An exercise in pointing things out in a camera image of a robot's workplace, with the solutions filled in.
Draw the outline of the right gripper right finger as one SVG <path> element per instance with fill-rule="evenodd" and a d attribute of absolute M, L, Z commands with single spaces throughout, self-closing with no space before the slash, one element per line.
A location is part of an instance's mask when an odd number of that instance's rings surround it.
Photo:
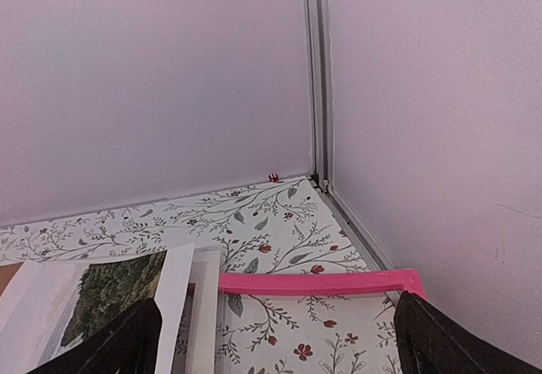
<path fill-rule="evenodd" d="M 401 293 L 394 324 L 404 373 L 541 372 L 474 336 L 417 294 Z"/>

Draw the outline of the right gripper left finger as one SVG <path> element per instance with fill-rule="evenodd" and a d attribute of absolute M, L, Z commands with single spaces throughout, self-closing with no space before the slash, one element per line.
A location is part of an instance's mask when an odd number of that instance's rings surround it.
<path fill-rule="evenodd" d="M 155 300 L 138 300 L 87 340 L 32 372 L 154 373 L 162 324 Z"/>

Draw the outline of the landscape photo with white mat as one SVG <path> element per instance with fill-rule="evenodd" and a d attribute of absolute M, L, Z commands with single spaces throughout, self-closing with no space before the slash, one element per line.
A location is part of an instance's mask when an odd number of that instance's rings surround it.
<path fill-rule="evenodd" d="M 1 293 L 1 371 L 31 371 L 149 299 L 163 319 L 154 372 L 170 373 L 193 255 L 186 245 L 117 260 L 23 262 Z"/>

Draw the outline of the white passe-partout mat board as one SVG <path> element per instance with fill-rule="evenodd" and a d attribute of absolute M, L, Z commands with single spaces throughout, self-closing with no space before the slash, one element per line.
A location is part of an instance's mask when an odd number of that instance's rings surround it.
<path fill-rule="evenodd" d="M 221 251 L 196 251 L 177 334 L 172 372 L 215 372 Z"/>

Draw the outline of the pink picture frame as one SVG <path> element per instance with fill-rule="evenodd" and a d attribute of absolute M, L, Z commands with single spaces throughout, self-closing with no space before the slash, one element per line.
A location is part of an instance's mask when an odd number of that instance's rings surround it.
<path fill-rule="evenodd" d="M 221 273 L 218 289 L 228 294 L 284 297 L 406 291 L 424 300 L 427 298 L 415 269 L 317 275 Z"/>

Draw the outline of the brown frame backing board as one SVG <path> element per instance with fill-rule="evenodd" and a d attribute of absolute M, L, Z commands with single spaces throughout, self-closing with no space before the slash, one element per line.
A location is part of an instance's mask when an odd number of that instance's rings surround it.
<path fill-rule="evenodd" d="M 25 291 L 25 271 L 23 263 L 3 265 L 1 271 L 1 301 L 14 299 Z"/>

